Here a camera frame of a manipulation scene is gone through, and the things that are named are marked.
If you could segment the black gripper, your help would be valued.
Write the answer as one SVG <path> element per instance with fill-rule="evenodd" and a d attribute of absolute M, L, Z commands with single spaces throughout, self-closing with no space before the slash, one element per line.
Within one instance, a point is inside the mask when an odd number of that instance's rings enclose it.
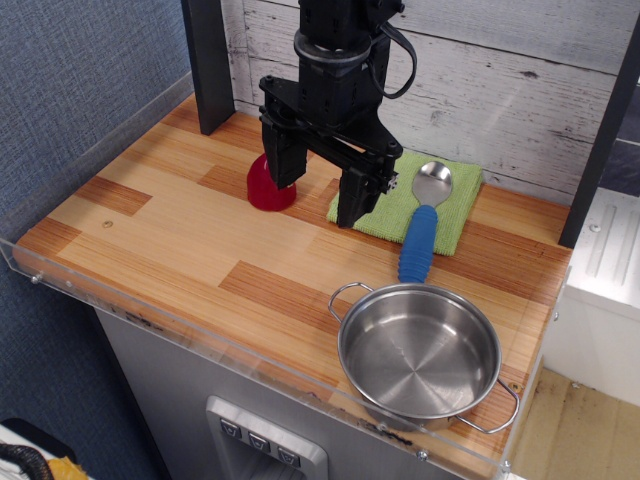
<path fill-rule="evenodd" d="M 317 153 L 342 170 L 337 225 L 352 228 L 371 213 L 395 179 L 402 153 L 378 109 L 386 91 L 390 46 L 362 43 L 326 50 L 298 43 L 296 80 L 267 75 L 260 81 L 262 141 L 272 181 L 281 190 L 306 173 Z"/>

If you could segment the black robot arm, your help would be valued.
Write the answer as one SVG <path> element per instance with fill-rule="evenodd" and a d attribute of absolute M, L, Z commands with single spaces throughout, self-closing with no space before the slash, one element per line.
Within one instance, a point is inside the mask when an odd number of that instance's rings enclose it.
<path fill-rule="evenodd" d="M 337 224 L 351 228 L 396 184 L 403 148 L 381 123 L 383 99 L 407 91 L 385 89 L 390 46 L 411 57 L 414 47 L 390 19 L 400 1 L 302 1 L 294 36 L 295 81 L 265 76 L 260 88 L 262 140 L 271 178 L 280 189 L 306 172 L 307 154 L 342 171 Z"/>

